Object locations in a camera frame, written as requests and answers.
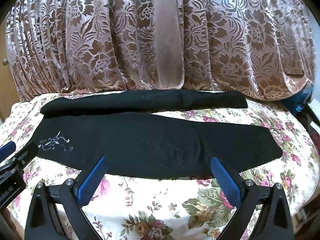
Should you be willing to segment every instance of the wooden cabinet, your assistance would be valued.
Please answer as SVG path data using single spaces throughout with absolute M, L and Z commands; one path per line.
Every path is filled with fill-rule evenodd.
M 10 115 L 12 105 L 20 101 L 10 66 L 6 63 L 6 59 L 4 20 L 0 25 L 0 119 L 2 122 Z

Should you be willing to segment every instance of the green leaf print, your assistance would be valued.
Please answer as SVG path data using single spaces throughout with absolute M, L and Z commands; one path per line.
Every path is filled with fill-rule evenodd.
M 282 180 L 285 179 L 285 174 L 284 174 L 283 172 L 280 173 L 280 178 L 281 178 Z
M 131 224 L 133 224 L 134 225 L 134 219 L 133 219 L 133 217 L 129 214 L 129 219 L 130 219 L 130 221 L 131 221 Z
M 163 239 L 164 240 L 174 240 L 174 238 L 172 236 L 164 236 Z
M 119 236 L 123 236 L 123 235 L 124 235 L 124 233 L 125 233 L 125 230 L 126 230 L 126 228 L 125 228 L 125 229 L 122 229 L 122 230 L 121 230 L 121 233 L 120 233 L 120 235 L 119 235 Z
M 128 220 L 128 219 L 124 219 L 124 221 L 127 223 L 127 224 L 131 224 L 131 221 L 130 220 Z
M 199 205 L 199 199 L 196 198 L 190 198 L 187 201 L 185 201 L 182 206 L 186 209 L 186 211 L 189 213 L 189 215 L 196 215 L 199 211 L 198 208 L 196 208 L 196 205 Z
M 313 165 L 312 162 L 308 162 L 308 168 L 312 171 L 312 172 L 315 172 L 315 167 Z
M 287 153 L 291 154 L 294 152 L 293 146 L 289 142 L 283 142 L 281 148 Z
M 202 227 L 204 221 L 201 220 L 198 216 L 190 216 L 188 220 L 189 229 Z
M 149 219 L 147 214 L 144 211 L 139 211 L 140 222 L 148 223 Z
M 231 209 L 226 208 L 224 205 L 219 206 L 216 209 L 216 213 L 213 216 L 212 220 L 208 222 L 208 226 L 215 228 L 226 225 L 230 219 L 230 213 Z
M 161 230 L 161 232 L 164 236 L 170 235 L 172 233 L 172 231 L 173 231 L 173 229 L 168 226 L 166 226 L 164 229 Z
M 156 219 L 153 215 L 150 215 L 149 217 L 149 221 L 148 221 L 148 224 L 151 224 L 152 222 L 154 222 Z
M 215 208 L 221 205 L 219 200 L 220 188 L 205 188 L 198 190 L 198 196 L 201 203 L 211 208 Z
M 211 180 L 211 186 L 212 187 L 220 187 L 216 179 Z

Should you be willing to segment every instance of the metal screw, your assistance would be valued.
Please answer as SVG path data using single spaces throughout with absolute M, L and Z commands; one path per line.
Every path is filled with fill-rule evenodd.
M 73 184 L 73 179 L 67 179 L 67 180 L 66 180 L 66 184 L 67 184 L 68 186 L 72 185 L 72 184 Z
M 276 188 L 277 189 L 282 189 L 282 185 L 280 183 L 276 183 Z
M 252 186 L 253 185 L 253 181 L 251 179 L 246 179 L 245 180 L 245 183 L 248 185 L 248 186 Z
M 36 187 L 41 188 L 42 186 L 43 186 L 43 182 L 39 182 Z

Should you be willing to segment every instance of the floral fabric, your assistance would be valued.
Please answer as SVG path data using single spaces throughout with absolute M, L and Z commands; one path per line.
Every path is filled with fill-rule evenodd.
M 0 127 L 0 145 L 12 140 L 17 150 L 20 150 L 42 120 L 40 108 L 60 96 L 44 94 L 28 103 L 16 103 L 10 117 Z M 266 187 L 280 182 L 286 192 L 291 215 L 294 215 L 311 197 L 317 185 L 317 150 L 302 125 L 286 109 L 278 104 L 247 101 L 247 109 L 224 108 L 157 114 L 191 122 L 231 122 L 270 129 L 283 150 L 282 158 L 240 175 Z M 76 178 L 79 172 L 36 157 L 25 168 L 23 179 L 27 188 L 9 205 L 11 213 L 24 226 L 33 190 L 39 181 L 46 185 L 61 184 L 68 178 Z M 248 239 L 260 208 L 256 207 L 242 239 Z M 77 239 L 61 205 L 58 205 L 58 209 L 68 236 Z M 230 205 L 212 178 L 157 180 L 106 174 L 89 205 L 83 207 L 83 210 L 103 239 L 204 240 L 216 239 L 236 208 Z
M 314 81 L 307 13 L 301 0 L 17 0 L 7 56 L 21 101 L 181 87 L 273 101 Z

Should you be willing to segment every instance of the black cloth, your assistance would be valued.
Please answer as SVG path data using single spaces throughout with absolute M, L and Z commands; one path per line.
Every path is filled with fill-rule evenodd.
M 138 90 L 77 99 L 57 98 L 42 107 L 46 118 L 63 115 L 97 115 L 122 112 L 188 111 L 211 108 L 247 108 L 244 95 L 236 90 L 210 93 L 195 90 Z
M 107 100 L 109 95 L 89 98 L 99 98 L 102 101 Z M 44 119 L 31 140 L 39 146 L 39 157 L 78 170 L 88 168 L 92 162 L 97 162 L 102 154 L 108 154 L 109 174 L 157 179 L 203 177 L 211 174 L 210 159 L 213 156 L 223 158 L 238 172 L 282 156 L 282 150 L 265 127 L 193 122 L 138 112 L 99 112 L 100 114 L 95 115 L 95 108 L 92 108 L 92 114 L 88 115 L 91 106 L 84 107 L 86 115 L 78 115 L 78 107 L 82 103 L 72 110 L 70 104 L 80 99 L 59 101 L 68 104 L 69 115 L 58 116 L 65 114 L 66 110 L 59 108 L 57 104 L 48 103 Z M 168 98 L 168 102 L 171 104 L 173 100 Z M 179 109 L 186 107 L 181 102 L 189 101 L 188 98 L 178 100 Z M 49 104 L 55 107 L 54 114 L 48 110 Z M 145 106 L 137 104 L 135 109 L 155 111 L 152 103 L 149 102 L 148 105 L 144 101 L 143 104 Z M 119 102 L 119 105 L 121 109 L 131 107 L 126 108 L 125 102 Z M 161 105 L 161 109 L 169 110 L 169 107 L 172 107 L 170 110 L 176 110 L 172 105 Z

